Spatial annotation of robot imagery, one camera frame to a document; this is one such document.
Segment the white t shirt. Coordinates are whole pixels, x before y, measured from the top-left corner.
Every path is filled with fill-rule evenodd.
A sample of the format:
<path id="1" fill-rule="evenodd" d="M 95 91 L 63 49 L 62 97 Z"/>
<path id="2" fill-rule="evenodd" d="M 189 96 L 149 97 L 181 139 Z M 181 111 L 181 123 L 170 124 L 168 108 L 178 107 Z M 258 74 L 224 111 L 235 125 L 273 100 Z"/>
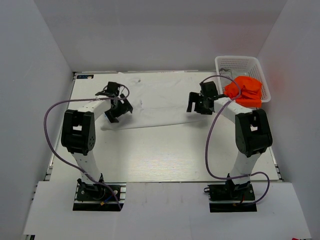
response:
<path id="1" fill-rule="evenodd" d="M 115 82 L 128 87 L 132 113 L 110 123 L 107 117 L 99 118 L 100 128 L 125 130 L 192 123 L 208 119 L 207 115 L 187 112 L 190 92 L 200 91 L 200 82 L 209 72 L 152 72 L 117 74 Z"/>

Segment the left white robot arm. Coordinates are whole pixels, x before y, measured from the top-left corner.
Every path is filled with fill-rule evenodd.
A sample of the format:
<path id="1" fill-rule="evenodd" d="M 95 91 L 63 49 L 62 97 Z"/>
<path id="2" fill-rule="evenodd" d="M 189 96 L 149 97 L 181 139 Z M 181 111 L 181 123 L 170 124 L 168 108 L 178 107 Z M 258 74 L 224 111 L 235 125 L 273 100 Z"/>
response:
<path id="1" fill-rule="evenodd" d="M 61 144 L 73 156 L 80 168 L 81 181 L 90 184 L 88 193 L 99 200 L 105 196 L 104 177 L 98 169 L 93 148 L 96 143 L 96 120 L 105 116 L 109 123 L 119 123 L 118 118 L 133 112 L 133 106 L 121 89 L 128 89 L 123 84 L 109 82 L 103 90 L 95 94 L 93 100 L 74 110 L 64 113 Z"/>

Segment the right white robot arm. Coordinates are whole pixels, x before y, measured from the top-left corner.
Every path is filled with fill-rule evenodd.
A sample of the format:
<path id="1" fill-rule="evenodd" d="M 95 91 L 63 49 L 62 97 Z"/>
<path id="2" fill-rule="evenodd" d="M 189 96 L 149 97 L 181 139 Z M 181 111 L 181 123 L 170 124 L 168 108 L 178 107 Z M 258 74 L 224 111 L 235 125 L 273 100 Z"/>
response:
<path id="1" fill-rule="evenodd" d="M 268 117 L 263 109 L 250 109 L 244 107 L 224 94 L 218 94 L 214 82 L 202 82 L 200 92 L 190 92 L 186 111 L 194 111 L 201 115 L 216 116 L 209 129 L 205 144 L 205 166 L 209 175 L 218 180 L 231 180 L 225 188 L 226 195 L 236 200 L 244 193 L 242 184 L 250 182 L 253 168 L 260 156 L 273 144 Z M 209 143 L 211 133 L 218 120 L 223 115 L 232 121 L 235 126 L 235 144 L 238 149 L 233 168 L 227 177 L 215 176 L 209 168 Z"/>

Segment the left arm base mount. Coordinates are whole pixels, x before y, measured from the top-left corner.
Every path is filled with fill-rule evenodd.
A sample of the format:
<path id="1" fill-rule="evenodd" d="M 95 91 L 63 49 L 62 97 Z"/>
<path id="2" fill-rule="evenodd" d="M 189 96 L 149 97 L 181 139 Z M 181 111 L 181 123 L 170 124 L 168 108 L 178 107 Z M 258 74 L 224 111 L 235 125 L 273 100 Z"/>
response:
<path id="1" fill-rule="evenodd" d="M 126 184 L 111 184 L 109 187 L 99 184 L 87 184 L 80 178 L 73 201 L 76 212 L 120 212 L 125 203 Z"/>

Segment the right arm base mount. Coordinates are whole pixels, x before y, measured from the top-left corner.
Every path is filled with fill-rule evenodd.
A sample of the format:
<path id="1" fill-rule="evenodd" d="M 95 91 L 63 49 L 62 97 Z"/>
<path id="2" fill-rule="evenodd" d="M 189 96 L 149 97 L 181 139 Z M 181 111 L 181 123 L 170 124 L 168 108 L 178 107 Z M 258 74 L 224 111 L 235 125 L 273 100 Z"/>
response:
<path id="1" fill-rule="evenodd" d="M 211 213 L 257 212 L 255 193 L 250 182 L 237 189 L 231 180 L 224 184 L 210 184 L 203 189 L 209 198 Z"/>

